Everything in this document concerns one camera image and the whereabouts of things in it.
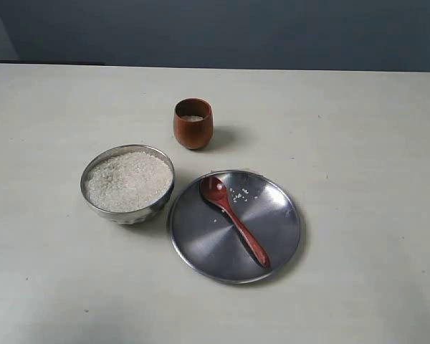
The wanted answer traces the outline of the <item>steel bowl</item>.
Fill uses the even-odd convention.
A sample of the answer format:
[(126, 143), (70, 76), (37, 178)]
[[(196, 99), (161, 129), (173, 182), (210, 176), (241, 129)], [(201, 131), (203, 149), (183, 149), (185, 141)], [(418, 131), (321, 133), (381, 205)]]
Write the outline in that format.
[[(111, 211), (105, 211), (102, 209), (99, 209), (98, 207), (94, 206), (94, 204), (91, 203), (91, 201), (88, 199), (87, 191), (85, 189), (84, 182), (87, 180), (87, 173), (91, 171), (91, 169), (96, 166), (97, 164), (124, 154), (124, 153), (131, 153), (131, 152), (146, 152), (149, 153), (157, 158), (160, 158), (162, 161), (164, 161), (170, 168), (173, 173), (173, 181), (170, 186), (170, 188), (167, 190), (167, 192), (162, 196), (157, 202), (154, 204), (145, 207), (144, 209), (139, 209), (137, 211), (131, 211), (131, 212), (111, 212)], [(171, 159), (161, 150), (158, 150), (157, 148), (154, 148), (149, 145), (142, 145), (142, 144), (131, 144), (131, 145), (121, 145), (118, 147), (111, 148), (100, 155), (93, 158), (85, 167), (84, 171), (82, 172), (82, 176), (80, 179), (80, 190), (83, 199), (86, 201), (87, 205), (99, 216), (101, 216), (104, 219), (113, 221), (117, 224), (121, 225), (132, 225), (144, 222), (148, 220), (149, 218), (155, 216), (160, 210), (164, 208), (164, 206), (168, 203), (170, 200), (171, 194), (174, 189), (175, 184), (175, 168), (173, 166), (173, 163)]]

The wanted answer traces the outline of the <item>brown wooden cup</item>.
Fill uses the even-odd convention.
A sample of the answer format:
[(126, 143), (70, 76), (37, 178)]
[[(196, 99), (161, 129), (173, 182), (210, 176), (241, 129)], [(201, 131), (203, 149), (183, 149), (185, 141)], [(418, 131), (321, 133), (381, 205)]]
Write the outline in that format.
[(189, 150), (207, 146), (214, 133), (210, 104), (199, 98), (178, 102), (174, 110), (173, 133), (175, 139)]

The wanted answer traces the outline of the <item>red-brown wooden spoon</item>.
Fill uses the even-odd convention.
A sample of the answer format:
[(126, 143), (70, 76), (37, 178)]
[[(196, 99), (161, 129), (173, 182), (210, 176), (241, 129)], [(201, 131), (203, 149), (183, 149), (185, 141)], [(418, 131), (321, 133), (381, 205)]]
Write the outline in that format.
[(204, 177), (199, 184), (199, 191), (205, 200), (220, 208), (231, 219), (259, 265), (264, 268), (270, 268), (270, 260), (266, 251), (232, 210), (224, 183), (214, 176)]

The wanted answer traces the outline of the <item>round steel plate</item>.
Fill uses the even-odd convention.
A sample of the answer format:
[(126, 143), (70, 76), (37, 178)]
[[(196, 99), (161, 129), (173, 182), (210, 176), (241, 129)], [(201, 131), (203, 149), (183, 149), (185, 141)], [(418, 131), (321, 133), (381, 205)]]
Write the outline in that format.
[(269, 257), (263, 267), (229, 216), (199, 190), (202, 177), (176, 197), (168, 214), (172, 244), (182, 260), (218, 282), (246, 284), (263, 280), (293, 258), (302, 236), (293, 200), (273, 181), (242, 170), (215, 171), (224, 183), (229, 204)]

